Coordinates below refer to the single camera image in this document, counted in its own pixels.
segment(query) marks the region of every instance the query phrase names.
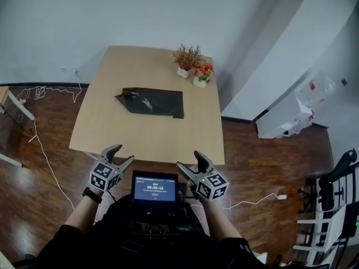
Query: white cable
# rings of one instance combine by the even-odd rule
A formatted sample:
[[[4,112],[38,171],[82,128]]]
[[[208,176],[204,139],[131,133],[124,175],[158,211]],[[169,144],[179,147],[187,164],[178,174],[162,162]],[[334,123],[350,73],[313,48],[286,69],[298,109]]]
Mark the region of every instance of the white cable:
[[[255,203],[249,202],[249,201],[241,201],[240,203],[237,203],[236,205],[230,206],[229,208],[222,207],[222,209],[228,209],[228,210],[230,210],[230,209],[236,207],[237,205],[240,205],[241,203],[248,203],[248,204],[257,205],[259,202],[261,202],[262,200],[264,200],[264,199],[266,199],[267,197],[270,197],[270,196],[272,196],[272,195],[274,195],[274,196],[276,197],[276,199],[278,199],[278,196],[275,195],[275,193],[271,193],[271,194],[267,195],[266,197],[262,198],[260,201],[257,201],[257,202],[255,202]],[[191,206],[203,207],[202,205],[197,205],[197,204],[192,204]]]
[[[79,76],[79,74],[78,74],[77,72],[75,72],[75,75],[76,75],[76,76],[79,78],[79,80],[82,82],[82,80],[81,80],[81,78],[80,78],[80,76]],[[74,93],[74,92],[68,91],[68,90],[66,90],[66,89],[64,89],[64,90],[59,90],[59,89],[53,89],[53,88],[51,88],[51,87],[45,87],[45,86],[40,87],[40,86],[38,86],[38,87],[32,87],[32,88],[30,88],[30,89],[24,89],[24,90],[22,90],[22,92],[17,95],[16,99],[18,100],[18,99],[19,99],[19,96],[21,96],[21,95],[23,95],[23,94],[24,94],[25,97],[28,99],[29,96],[30,96],[31,90],[35,90],[34,100],[38,100],[38,99],[41,99],[41,98],[45,97],[45,90],[53,90],[53,91],[59,91],[59,92],[69,92],[69,93],[72,93],[72,100],[73,100],[73,103],[75,103],[75,102],[76,102],[76,99],[77,99],[77,97],[78,97],[78,95],[80,95],[81,92],[82,92],[82,88],[81,88],[80,82],[78,82],[78,83],[79,83],[79,87],[80,87],[80,92],[78,92],[76,96],[75,96],[75,93]],[[24,113],[21,113],[21,114],[17,117],[17,122],[20,123],[20,122],[22,121],[22,118],[23,118],[23,117],[24,117]],[[72,206],[72,208],[75,210],[71,199],[69,199],[69,197],[68,197],[68,196],[65,194],[65,192],[62,190],[62,188],[61,188],[61,186],[60,186],[60,184],[59,184],[59,182],[58,182],[58,180],[57,180],[57,178],[56,178],[55,172],[53,171],[53,169],[52,169],[52,167],[51,167],[51,165],[50,165],[50,163],[49,163],[49,159],[47,158],[47,155],[46,155],[45,152],[44,152],[44,147],[43,147],[43,144],[41,143],[41,141],[40,141],[40,139],[39,139],[38,130],[37,130],[37,128],[36,128],[36,118],[35,118],[34,115],[33,115],[33,117],[34,117],[34,125],[35,125],[35,135],[34,135],[28,142],[31,142],[31,141],[33,141],[35,138],[38,138],[38,141],[39,141],[40,146],[41,146],[41,151],[43,152],[43,154],[44,154],[44,156],[45,156],[45,158],[46,158],[46,162],[47,162],[47,164],[48,164],[48,166],[49,166],[49,168],[50,168],[50,170],[51,170],[53,176],[55,177],[55,180],[56,180],[56,183],[57,183],[58,188],[60,189],[60,191],[62,192],[62,194],[71,202],[71,206]]]
[[[35,125],[35,135],[34,135],[28,142],[33,141],[34,138],[36,138],[36,137],[38,138],[38,141],[39,141],[40,146],[41,146],[41,151],[43,152],[44,156],[46,157],[46,162],[47,162],[47,164],[48,164],[48,166],[49,166],[49,168],[50,168],[50,170],[51,170],[53,176],[55,177],[55,180],[56,180],[56,183],[57,183],[58,188],[61,190],[62,194],[65,195],[65,197],[71,202],[71,206],[72,206],[72,208],[75,210],[71,199],[69,199],[69,197],[68,197],[68,196],[65,194],[65,192],[62,190],[62,188],[61,188],[61,186],[60,186],[60,184],[59,184],[59,182],[58,182],[58,180],[57,180],[57,178],[56,178],[56,175],[55,175],[55,173],[54,173],[54,171],[53,171],[53,169],[52,169],[52,167],[51,167],[51,165],[50,165],[50,163],[49,163],[49,159],[47,158],[47,155],[46,155],[45,152],[44,152],[43,144],[40,142],[40,139],[39,139],[39,136],[38,136],[38,129],[36,128],[36,118],[35,118],[34,115],[33,115],[33,117],[34,117],[34,125]]]

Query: human arm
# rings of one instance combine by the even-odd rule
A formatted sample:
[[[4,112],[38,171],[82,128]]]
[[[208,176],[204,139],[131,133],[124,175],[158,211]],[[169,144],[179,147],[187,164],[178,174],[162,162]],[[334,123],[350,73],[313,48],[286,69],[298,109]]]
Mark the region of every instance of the human arm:
[[[203,205],[209,233],[212,237],[222,240],[224,238],[240,238],[241,235],[224,214],[217,200],[208,201],[200,197]]]
[[[93,186],[90,187],[90,190],[99,197],[103,195],[103,191]],[[78,228],[83,234],[88,233],[94,224],[98,207],[97,202],[88,196],[83,196],[80,203],[66,220],[65,225]]]

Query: controller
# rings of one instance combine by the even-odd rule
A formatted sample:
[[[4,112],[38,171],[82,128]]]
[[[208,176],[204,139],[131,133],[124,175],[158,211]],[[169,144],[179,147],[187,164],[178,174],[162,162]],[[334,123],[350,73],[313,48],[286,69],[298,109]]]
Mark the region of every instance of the controller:
[[[112,163],[114,155],[121,147],[122,145],[114,145],[101,152],[100,158],[94,162],[91,168],[89,180],[91,185],[105,192],[121,180],[123,172],[134,160],[132,155],[120,165]]]
[[[229,182],[219,173],[213,162],[199,151],[194,152],[197,165],[190,168],[183,163],[177,162],[179,172],[187,179],[194,197],[198,199],[198,194],[209,201],[224,196]]]

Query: potted plant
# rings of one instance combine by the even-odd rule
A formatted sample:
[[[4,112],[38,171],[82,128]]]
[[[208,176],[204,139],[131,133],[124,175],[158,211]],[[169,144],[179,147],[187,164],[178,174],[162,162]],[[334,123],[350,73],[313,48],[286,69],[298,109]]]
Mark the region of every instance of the potted plant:
[[[174,62],[178,63],[177,74],[183,78],[188,78],[190,70],[203,61],[201,49],[197,45],[186,47],[183,44],[179,46],[176,52],[173,52]]]
[[[193,78],[193,84],[197,87],[205,87],[211,79],[209,76],[213,73],[213,66],[210,63],[202,63],[193,68],[195,77]]]

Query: black wristband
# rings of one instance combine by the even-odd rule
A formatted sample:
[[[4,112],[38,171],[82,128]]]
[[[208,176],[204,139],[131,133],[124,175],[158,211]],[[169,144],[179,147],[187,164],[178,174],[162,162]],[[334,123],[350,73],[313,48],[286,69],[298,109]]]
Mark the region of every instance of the black wristband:
[[[92,192],[89,187],[85,188],[84,192],[82,193],[82,196],[88,196],[98,204],[100,204],[102,201],[102,198],[99,197],[96,193]]]

